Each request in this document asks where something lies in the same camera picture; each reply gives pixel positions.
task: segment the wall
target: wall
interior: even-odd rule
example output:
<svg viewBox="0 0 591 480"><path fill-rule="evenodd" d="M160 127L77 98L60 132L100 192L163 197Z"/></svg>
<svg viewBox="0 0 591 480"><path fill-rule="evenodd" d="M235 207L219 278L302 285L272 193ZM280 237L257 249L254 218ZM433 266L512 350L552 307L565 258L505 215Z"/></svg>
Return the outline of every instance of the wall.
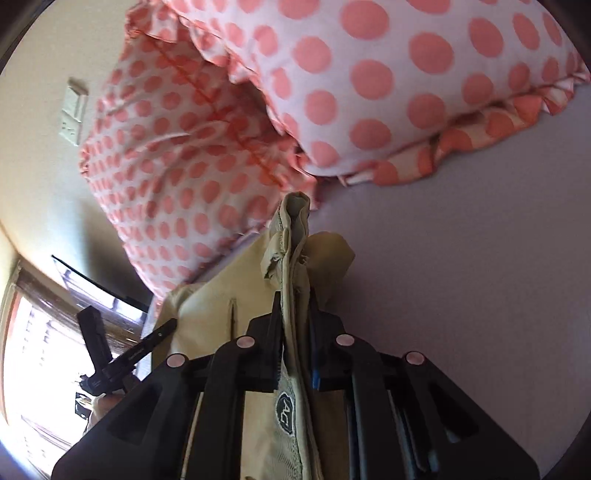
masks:
<svg viewBox="0 0 591 480"><path fill-rule="evenodd" d="M17 263L17 252L0 225L0 303L4 290Z"/></svg>
<svg viewBox="0 0 591 480"><path fill-rule="evenodd" d="M48 277L60 281L53 254L114 292L147 302L149 292L78 173L77 147L57 135L69 78L90 92L81 138L87 135L133 3L57 0L15 50L0 75L0 223Z"/></svg>

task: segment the pink dot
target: pink dot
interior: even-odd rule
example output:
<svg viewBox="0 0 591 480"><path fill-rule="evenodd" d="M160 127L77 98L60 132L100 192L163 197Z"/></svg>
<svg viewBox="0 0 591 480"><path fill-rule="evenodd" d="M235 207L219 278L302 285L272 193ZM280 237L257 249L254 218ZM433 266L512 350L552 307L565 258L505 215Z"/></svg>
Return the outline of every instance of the pink dot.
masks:
<svg viewBox="0 0 591 480"><path fill-rule="evenodd" d="M383 7L369 0L354 0L343 7L340 24L353 38L375 40L390 27L390 18Z"/></svg>
<svg viewBox="0 0 591 480"><path fill-rule="evenodd" d="M398 170L389 161L378 162L374 170L374 183L385 187L399 183Z"/></svg>
<svg viewBox="0 0 591 480"><path fill-rule="evenodd" d="M252 36L258 42L259 51L265 57L277 53L277 34L269 25L259 25Z"/></svg>
<svg viewBox="0 0 591 480"><path fill-rule="evenodd" d="M142 49L142 51L143 51L144 53L150 53L150 52L152 52L152 51L156 50L156 46L154 45L154 42L152 41L152 39L151 39L151 38L146 38L146 39L145 39L145 40L142 42L142 44L141 44L140 48Z"/></svg>
<svg viewBox="0 0 591 480"><path fill-rule="evenodd" d="M215 180L209 180L205 182L205 185L201 188L201 198L205 203L212 203L221 190L220 184Z"/></svg>
<svg viewBox="0 0 591 480"><path fill-rule="evenodd" d="M183 168L173 168L172 170L170 170L170 183L173 185L173 187L176 187L179 184L179 182L183 179L183 177Z"/></svg>
<svg viewBox="0 0 591 480"><path fill-rule="evenodd" d="M180 105L181 101L182 98L177 92L170 92L162 97L162 106L166 110L173 110Z"/></svg>
<svg viewBox="0 0 591 480"><path fill-rule="evenodd" d="M238 0L238 6L244 13L251 14L261 6L262 0Z"/></svg>
<svg viewBox="0 0 591 480"><path fill-rule="evenodd" d="M449 10L450 0L407 0L417 10L426 14L444 14Z"/></svg>
<svg viewBox="0 0 591 480"><path fill-rule="evenodd" d="M165 259L165 260L166 260L166 261L170 261L170 258L171 258L171 257L170 257L170 253L168 252L168 250L166 250L166 254L167 254L167 256L168 256L168 260L166 260L166 259ZM168 278L174 278L174 273L173 273L173 271L170 269L170 267L166 267L166 266L164 266L164 267L162 267L160 270L162 270L162 273L163 273L164 275L166 275Z"/></svg>
<svg viewBox="0 0 591 480"><path fill-rule="evenodd" d="M566 73L572 75L576 68L576 60L574 59L574 53L569 52L569 56L566 59Z"/></svg>
<svg viewBox="0 0 591 480"><path fill-rule="evenodd" d="M361 60L351 69L351 83L355 91L367 100L388 96L394 87L394 75L377 60Z"/></svg>
<svg viewBox="0 0 591 480"><path fill-rule="evenodd" d="M269 201L262 195L254 197L246 206L246 215L255 220L269 218Z"/></svg>
<svg viewBox="0 0 591 480"><path fill-rule="evenodd" d="M336 98L326 90L315 90L306 95L304 110L306 117L312 123L316 125L327 125L336 117Z"/></svg>
<svg viewBox="0 0 591 480"><path fill-rule="evenodd" d="M207 233L209 232L209 218L207 218L207 215L205 215L205 213L198 213L197 215L195 215L195 218L193 219L193 224L195 226L195 230L202 234L202 235L207 235Z"/></svg>
<svg viewBox="0 0 591 480"><path fill-rule="evenodd" d="M267 187L275 183L274 179L265 170L261 170L257 180L259 181L259 183Z"/></svg>
<svg viewBox="0 0 591 480"><path fill-rule="evenodd" d="M320 0L279 0L279 12L292 20L301 20L313 14Z"/></svg>
<svg viewBox="0 0 591 480"><path fill-rule="evenodd" d="M141 171L143 171L144 173L153 173L154 172L154 162L152 160L150 160L149 158L146 158L144 160L142 160L141 165L139 166L139 169Z"/></svg>
<svg viewBox="0 0 591 480"><path fill-rule="evenodd" d="M222 27L220 27L220 22L217 20L217 18L212 18L209 21L209 24L217 33L222 33Z"/></svg>
<svg viewBox="0 0 591 480"><path fill-rule="evenodd" d="M492 138L505 138L515 131L515 126L504 113L492 112L488 117L486 134Z"/></svg>
<svg viewBox="0 0 591 480"><path fill-rule="evenodd" d="M148 216L148 218L154 218L157 212L158 204L155 201L150 200L146 205L146 215Z"/></svg>
<svg viewBox="0 0 591 480"><path fill-rule="evenodd" d="M560 66L558 65L558 60L554 57L550 57L546 60L544 64L544 69L542 70L542 79L546 83L554 83L558 80L560 75Z"/></svg>
<svg viewBox="0 0 591 480"><path fill-rule="evenodd" d="M470 75L462 86L462 96L468 105L489 102L494 90L491 79L483 73Z"/></svg>
<svg viewBox="0 0 591 480"><path fill-rule="evenodd" d="M148 93L152 93L153 91L158 90L162 86L162 82L162 77L153 75L145 81L144 90Z"/></svg>
<svg viewBox="0 0 591 480"><path fill-rule="evenodd" d="M197 131L197 133L195 133L195 136L198 139L203 140L204 138L211 137L215 132L216 130L214 129L214 127L204 127L201 130Z"/></svg>
<svg viewBox="0 0 591 480"><path fill-rule="evenodd" d="M212 249L201 243L193 245L193 251L198 257L208 258L213 255Z"/></svg>
<svg viewBox="0 0 591 480"><path fill-rule="evenodd" d="M180 238L187 238L187 222L184 218L177 218L174 224L174 230Z"/></svg>
<svg viewBox="0 0 591 480"><path fill-rule="evenodd" d="M236 193L240 193L241 191L244 190L244 188L246 188L246 185L248 184L248 175L246 175L245 173L239 173L238 175L236 175L236 177L234 177L234 179L232 180L231 184L230 184L230 193L236 194Z"/></svg>
<svg viewBox="0 0 591 480"><path fill-rule="evenodd" d="M181 245L174 246L174 254L177 256L177 258L179 260L188 260L189 259L189 252L187 252L187 249L183 248Z"/></svg>
<svg viewBox="0 0 591 480"><path fill-rule="evenodd" d="M311 153L312 163L321 168L331 167L340 159L339 153L326 142L312 142Z"/></svg>
<svg viewBox="0 0 591 480"><path fill-rule="evenodd" d="M365 118L349 132L351 143L361 150L383 148L392 140L390 129L379 120Z"/></svg>
<svg viewBox="0 0 591 480"><path fill-rule="evenodd" d="M113 85L117 85L121 81L122 78L123 78L123 72L121 70L117 69L111 74L111 83Z"/></svg>
<svg viewBox="0 0 591 480"><path fill-rule="evenodd" d="M326 43L318 37L304 37L292 52L295 62L303 70L320 73L330 66L332 54Z"/></svg>
<svg viewBox="0 0 591 480"><path fill-rule="evenodd" d="M227 6L227 0L213 0L213 6L218 12L223 12Z"/></svg>
<svg viewBox="0 0 591 480"><path fill-rule="evenodd" d="M158 57L158 60L156 60L156 66L159 69L165 69L167 67L170 67L170 62L168 61L167 57L165 57L164 55L160 55Z"/></svg>
<svg viewBox="0 0 591 480"><path fill-rule="evenodd" d="M193 145L189 145L187 147L183 147L180 153L181 160L189 161L195 157L199 153L199 149L194 147Z"/></svg>
<svg viewBox="0 0 591 480"><path fill-rule="evenodd" d="M529 85L530 68L525 63L518 63L509 72L509 87L514 92L520 92Z"/></svg>
<svg viewBox="0 0 591 480"><path fill-rule="evenodd" d="M237 132L242 132L248 128L249 121L245 116L238 116L230 122L232 128Z"/></svg>
<svg viewBox="0 0 591 480"><path fill-rule="evenodd" d="M199 123L199 117L193 112L187 112L178 119L178 125L186 132L193 130Z"/></svg>
<svg viewBox="0 0 591 480"><path fill-rule="evenodd" d="M276 69L271 72L273 77L273 90L279 98L288 99L291 95L291 82L284 69Z"/></svg>
<svg viewBox="0 0 591 480"><path fill-rule="evenodd" d="M141 60L137 60L131 64L131 67L129 68L129 74L132 77L139 77L145 69L146 64Z"/></svg>
<svg viewBox="0 0 591 480"><path fill-rule="evenodd" d="M559 47L562 46L562 35L560 34L560 29L558 25L554 21L554 18L550 14L544 13L544 26L546 27L546 31L550 36L552 42L554 42Z"/></svg>
<svg viewBox="0 0 591 480"><path fill-rule="evenodd" d="M445 73L453 65L452 46L435 33L415 35L408 44L408 51L413 63L425 73Z"/></svg>
<svg viewBox="0 0 591 480"><path fill-rule="evenodd" d="M178 253L177 253L177 256L178 256L178 255L182 255L182 256L184 257L184 258L182 258L181 260L188 260L188 259L189 259L189 256L190 256L189 252L187 252L187 253L185 254L185 253L182 253L182 251L181 251L181 250L179 250L179 251L178 251ZM185 266L183 266L183 265L179 265L179 266L177 267L177 272L178 272L178 274L179 274L179 275L181 275L181 277L185 278L186 280L189 280L189 279L191 279L191 278L193 277L193 275L194 275L194 272L193 272L193 270L191 270L190 268L187 268L187 267L185 267Z"/></svg>
<svg viewBox="0 0 591 480"><path fill-rule="evenodd" d="M149 100L140 100L135 105L135 112L139 116L150 116L152 114L152 104Z"/></svg>
<svg viewBox="0 0 591 480"><path fill-rule="evenodd" d="M431 129L445 121L445 103L431 93L417 95L408 104L407 115L415 127L423 130Z"/></svg>
<svg viewBox="0 0 591 480"><path fill-rule="evenodd" d="M244 32L235 23L226 24L226 34L228 35L228 40L234 43L237 47L242 47L244 45Z"/></svg>
<svg viewBox="0 0 591 480"><path fill-rule="evenodd" d="M208 145L206 147L205 151L207 153L209 153L210 155L214 155L215 157L218 157L220 155L224 155L224 153L226 153L228 151L228 149L226 147L224 147L223 145Z"/></svg>
<svg viewBox="0 0 591 480"><path fill-rule="evenodd" d="M452 151L468 152L474 149L472 139L464 130L458 128L448 128L439 139L439 149L448 154Z"/></svg>
<svg viewBox="0 0 591 480"><path fill-rule="evenodd" d="M433 158L431 156L431 149L429 147L423 148L417 154L418 172L424 177L433 173Z"/></svg>
<svg viewBox="0 0 591 480"><path fill-rule="evenodd" d="M289 113L283 114L283 124L285 125L285 128L287 129L287 131L291 134L291 136L293 138L295 138L295 139L299 138L300 129L298 127L298 124L297 124L296 120Z"/></svg>
<svg viewBox="0 0 591 480"><path fill-rule="evenodd" d="M190 208L190 206L193 204L193 198L194 198L194 191L191 188L185 188L183 189L183 191L181 192L181 196L180 196L180 204L181 207L183 207L185 210Z"/></svg>
<svg viewBox="0 0 591 480"><path fill-rule="evenodd" d="M128 100L135 93L135 87L133 85L127 85L121 90L121 99Z"/></svg>
<svg viewBox="0 0 591 480"><path fill-rule="evenodd" d="M530 50L537 50L539 48L540 34L534 23L524 14L515 14L513 16L513 29L525 48Z"/></svg>
<svg viewBox="0 0 591 480"><path fill-rule="evenodd" d="M127 187L125 193L127 193L127 198L130 202L135 200L135 187Z"/></svg>
<svg viewBox="0 0 591 480"><path fill-rule="evenodd" d="M470 41L480 55L498 57L505 46L499 29L486 18L475 18L469 26Z"/></svg>
<svg viewBox="0 0 591 480"><path fill-rule="evenodd" d="M168 9L167 6L162 6L159 10L158 13L156 14L158 20L160 21L164 21L168 18L168 14L170 13L170 10Z"/></svg>
<svg viewBox="0 0 591 480"><path fill-rule="evenodd" d="M125 108L122 108L121 110L118 110L115 112L115 120L117 120L118 122L126 122L128 119L128 115L127 115L127 110L125 110Z"/></svg>
<svg viewBox="0 0 591 480"><path fill-rule="evenodd" d="M169 127L170 127L170 121L168 121L168 118L166 118L166 117L158 118L154 122L154 133L156 135L164 135L168 131Z"/></svg>
<svg viewBox="0 0 591 480"><path fill-rule="evenodd" d="M166 240L170 236L170 227L168 226L168 224L166 222L160 223L160 225L158 227L158 231L160 233L160 237L163 240Z"/></svg>
<svg viewBox="0 0 591 480"><path fill-rule="evenodd" d="M113 139L108 135L103 139L103 143L105 145L105 148L108 148L109 150L113 148Z"/></svg>
<svg viewBox="0 0 591 480"><path fill-rule="evenodd" d="M131 128L131 136L137 140L143 140L146 136L146 129L142 125L134 125Z"/></svg>
<svg viewBox="0 0 591 480"><path fill-rule="evenodd" d="M160 177L159 179L156 179L156 181L152 185L152 193L157 195L162 191L163 188L164 188L164 180Z"/></svg>
<svg viewBox="0 0 591 480"><path fill-rule="evenodd" d="M174 152L166 151L162 154L161 160L165 166L169 167L176 160L176 155Z"/></svg>
<svg viewBox="0 0 591 480"><path fill-rule="evenodd" d="M231 205L222 205L217 214L220 225L228 230L235 229L238 226L239 218L238 211Z"/></svg>
<svg viewBox="0 0 591 480"><path fill-rule="evenodd" d="M207 167L208 165L202 161L194 163L193 165L191 165L191 168L189 169L189 177L191 177L192 179L201 178L201 176L205 173L205 170L207 170Z"/></svg>
<svg viewBox="0 0 591 480"><path fill-rule="evenodd" d="M172 1L173 8L178 12L188 14L189 7L187 6L187 2L185 0L173 0Z"/></svg>
<svg viewBox="0 0 591 480"><path fill-rule="evenodd" d="M221 172L231 170L236 165L236 157L234 155L226 155L216 162L216 168Z"/></svg>

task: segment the polka dot pillow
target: polka dot pillow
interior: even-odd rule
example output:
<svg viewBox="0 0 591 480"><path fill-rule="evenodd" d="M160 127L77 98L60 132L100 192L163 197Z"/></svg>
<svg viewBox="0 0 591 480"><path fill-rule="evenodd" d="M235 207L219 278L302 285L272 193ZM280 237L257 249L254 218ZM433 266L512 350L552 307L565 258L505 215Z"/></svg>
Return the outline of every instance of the polka dot pillow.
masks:
<svg viewBox="0 0 591 480"><path fill-rule="evenodd" d="M585 70L535 0L164 1L206 59L262 90L319 176L429 174L457 118Z"/></svg>
<svg viewBox="0 0 591 480"><path fill-rule="evenodd" d="M264 225L282 192L300 185L286 166L294 141L282 141L243 87L202 59L176 15L161 12L129 12L81 169L162 298Z"/></svg>

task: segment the canvas bag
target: canvas bag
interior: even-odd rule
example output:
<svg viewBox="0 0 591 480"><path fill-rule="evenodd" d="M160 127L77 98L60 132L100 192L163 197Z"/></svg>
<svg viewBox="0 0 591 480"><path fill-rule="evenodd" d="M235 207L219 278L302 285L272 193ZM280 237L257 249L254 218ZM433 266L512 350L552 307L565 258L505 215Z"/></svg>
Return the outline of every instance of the canvas bag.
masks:
<svg viewBox="0 0 591 480"><path fill-rule="evenodd" d="M210 355L243 335L252 318L269 313L281 291L285 346L279 387L273 394L246 394L241 478L349 477L343 394L310 388L307 309L310 288L322 307L355 255L340 235L309 236L309 207L304 194L288 194L268 230L216 277L171 292L156 324L178 318L174 335L154 351L153 367L172 353Z"/></svg>

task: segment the bed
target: bed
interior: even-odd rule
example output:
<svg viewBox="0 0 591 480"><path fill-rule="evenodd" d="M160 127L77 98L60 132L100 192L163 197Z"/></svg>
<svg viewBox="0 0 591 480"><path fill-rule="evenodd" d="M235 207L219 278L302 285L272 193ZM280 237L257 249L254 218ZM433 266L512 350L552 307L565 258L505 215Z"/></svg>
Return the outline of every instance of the bed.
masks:
<svg viewBox="0 0 591 480"><path fill-rule="evenodd" d="M545 4L589 64L585 6ZM329 306L348 331L385 353L425 353L549 480L591 468L591 90L576 96L428 179L326 180L310 216L311 233L338 232L356 252Z"/></svg>

